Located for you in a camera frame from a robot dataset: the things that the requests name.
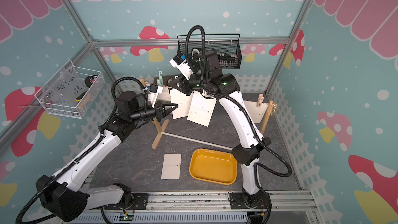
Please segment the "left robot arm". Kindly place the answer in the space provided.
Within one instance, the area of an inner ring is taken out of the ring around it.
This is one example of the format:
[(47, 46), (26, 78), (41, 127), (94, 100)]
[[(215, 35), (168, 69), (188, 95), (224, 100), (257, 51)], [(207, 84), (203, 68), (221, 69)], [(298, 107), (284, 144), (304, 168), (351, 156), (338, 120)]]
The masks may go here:
[[(115, 89), (119, 83), (131, 80), (138, 84), (144, 96), (144, 107), (140, 107), (137, 95), (126, 91), (116, 96)], [(151, 87), (145, 87), (134, 77), (121, 77), (111, 87), (114, 108), (105, 123), (98, 127), (96, 138), (69, 164), (51, 177), (43, 175), (37, 182), (37, 193), (22, 208), (16, 217), (16, 223), (22, 224), (23, 217), (37, 200), (51, 215), (32, 221), (38, 224), (58, 217), (65, 222), (76, 219), (81, 213), (91, 209), (103, 210), (107, 205), (113, 205), (122, 210), (135, 202), (132, 190), (122, 183), (114, 183), (108, 187), (82, 190), (82, 185), (89, 174), (100, 162), (136, 129), (138, 122), (149, 123), (152, 119), (160, 121), (174, 110), (176, 103), (161, 103), (159, 107), (149, 105), (149, 96), (155, 92)]]

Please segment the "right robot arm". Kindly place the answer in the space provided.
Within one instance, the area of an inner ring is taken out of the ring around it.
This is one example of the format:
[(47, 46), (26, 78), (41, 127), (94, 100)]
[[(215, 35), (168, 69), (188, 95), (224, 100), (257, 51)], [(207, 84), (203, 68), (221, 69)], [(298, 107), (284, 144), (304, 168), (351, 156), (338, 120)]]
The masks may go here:
[[(184, 51), (179, 51), (170, 63), (181, 73), (170, 81), (170, 87), (187, 96), (197, 91), (204, 93), (205, 99), (217, 98), (225, 109), (240, 141), (239, 145), (232, 149), (232, 154), (241, 165), (242, 199), (248, 208), (265, 203), (267, 210), (271, 210), (270, 196), (259, 182), (258, 169), (263, 168), (279, 177), (289, 177), (292, 168), (283, 157), (269, 148), (270, 138), (264, 137), (254, 124), (245, 107), (236, 78), (232, 74), (222, 72), (216, 51), (206, 50), (205, 30), (202, 26), (196, 25), (189, 30)], [(259, 158), (263, 150), (282, 162), (287, 172), (277, 172), (261, 164)]]

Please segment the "postcard under green clothespin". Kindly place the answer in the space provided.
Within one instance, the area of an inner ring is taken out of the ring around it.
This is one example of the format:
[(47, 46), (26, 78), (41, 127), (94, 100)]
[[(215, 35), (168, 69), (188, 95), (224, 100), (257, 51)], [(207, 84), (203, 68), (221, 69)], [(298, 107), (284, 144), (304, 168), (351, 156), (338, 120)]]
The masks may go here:
[(168, 87), (150, 84), (148, 89), (148, 98), (152, 105), (155, 105), (156, 102), (171, 102), (170, 91)]

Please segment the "brown lid toolbox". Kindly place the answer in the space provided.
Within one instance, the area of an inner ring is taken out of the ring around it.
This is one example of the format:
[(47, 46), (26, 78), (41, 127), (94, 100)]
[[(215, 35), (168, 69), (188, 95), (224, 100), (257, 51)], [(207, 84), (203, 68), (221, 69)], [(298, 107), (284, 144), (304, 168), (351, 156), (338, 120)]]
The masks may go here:
[[(176, 76), (177, 76), (176, 74), (175, 75), (165, 75), (165, 76), (163, 76), (163, 86), (168, 86), (168, 82), (170, 81), (170, 79), (173, 79)], [(156, 76), (154, 78), (154, 80), (153, 80), (153, 83), (156, 84), (156, 85), (157, 85), (157, 79), (158, 79), (158, 76)]]

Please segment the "green clothespin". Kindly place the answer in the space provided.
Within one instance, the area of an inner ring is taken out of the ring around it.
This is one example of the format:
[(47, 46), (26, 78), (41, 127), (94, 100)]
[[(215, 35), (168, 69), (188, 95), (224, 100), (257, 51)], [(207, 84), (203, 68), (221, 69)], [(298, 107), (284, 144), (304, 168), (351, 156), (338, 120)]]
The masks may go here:
[(163, 72), (159, 71), (159, 75), (158, 75), (158, 79), (157, 79), (157, 85), (158, 86), (163, 86), (163, 76), (162, 76)]

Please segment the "black tape roll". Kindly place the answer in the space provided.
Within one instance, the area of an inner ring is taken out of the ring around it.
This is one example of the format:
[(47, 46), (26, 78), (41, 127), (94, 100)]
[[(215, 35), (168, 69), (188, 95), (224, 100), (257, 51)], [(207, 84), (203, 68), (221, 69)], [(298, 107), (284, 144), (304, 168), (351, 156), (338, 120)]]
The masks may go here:
[(85, 85), (90, 88), (97, 79), (97, 75), (89, 75), (85, 78)]

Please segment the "pink clothespin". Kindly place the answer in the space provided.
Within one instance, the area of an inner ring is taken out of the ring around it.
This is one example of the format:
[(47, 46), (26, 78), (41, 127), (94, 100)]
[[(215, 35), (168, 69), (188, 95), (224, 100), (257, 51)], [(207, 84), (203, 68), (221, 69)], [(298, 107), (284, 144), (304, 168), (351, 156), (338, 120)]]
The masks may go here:
[(256, 107), (260, 108), (264, 101), (264, 95), (262, 93), (259, 94)]

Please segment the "yellow plastic tray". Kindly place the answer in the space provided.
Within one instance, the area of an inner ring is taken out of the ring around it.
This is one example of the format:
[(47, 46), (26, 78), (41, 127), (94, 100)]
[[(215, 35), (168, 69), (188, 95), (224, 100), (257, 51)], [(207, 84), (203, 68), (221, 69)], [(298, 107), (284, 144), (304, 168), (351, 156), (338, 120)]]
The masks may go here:
[(201, 148), (192, 154), (189, 172), (197, 180), (231, 185), (237, 178), (237, 161), (231, 153)]

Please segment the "plastic labelled bag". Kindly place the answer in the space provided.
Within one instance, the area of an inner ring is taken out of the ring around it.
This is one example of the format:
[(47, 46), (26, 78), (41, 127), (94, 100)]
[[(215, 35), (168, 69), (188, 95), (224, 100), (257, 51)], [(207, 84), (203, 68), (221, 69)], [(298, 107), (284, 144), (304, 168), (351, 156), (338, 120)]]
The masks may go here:
[(50, 84), (56, 104), (68, 104), (76, 107), (78, 102), (75, 100), (82, 93), (87, 91), (85, 84), (79, 79), (78, 75), (72, 71), (62, 68), (57, 73), (55, 80)]

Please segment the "yellow handled tool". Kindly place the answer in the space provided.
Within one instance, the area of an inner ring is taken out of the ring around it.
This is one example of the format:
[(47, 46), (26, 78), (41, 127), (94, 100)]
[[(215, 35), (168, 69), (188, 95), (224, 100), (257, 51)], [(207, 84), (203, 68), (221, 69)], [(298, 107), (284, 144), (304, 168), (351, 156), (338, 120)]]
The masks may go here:
[(83, 110), (86, 109), (89, 103), (92, 102), (92, 96), (88, 93), (88, 91), (86, 91), (78, 96), (75, 100), (78, 102), (77, 109)]

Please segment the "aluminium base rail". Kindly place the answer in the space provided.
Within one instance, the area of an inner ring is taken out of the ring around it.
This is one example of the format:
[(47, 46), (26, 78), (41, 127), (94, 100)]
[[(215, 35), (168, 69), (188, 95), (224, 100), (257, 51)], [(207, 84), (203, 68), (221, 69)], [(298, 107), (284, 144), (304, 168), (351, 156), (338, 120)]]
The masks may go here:
[(175, 191), (133, 194), (126, 210), (115, 205), (82, 213), (75, 224), (321, 224), (309, 191), (270, 191), (271, 204), (248, 207), (238, 191)]

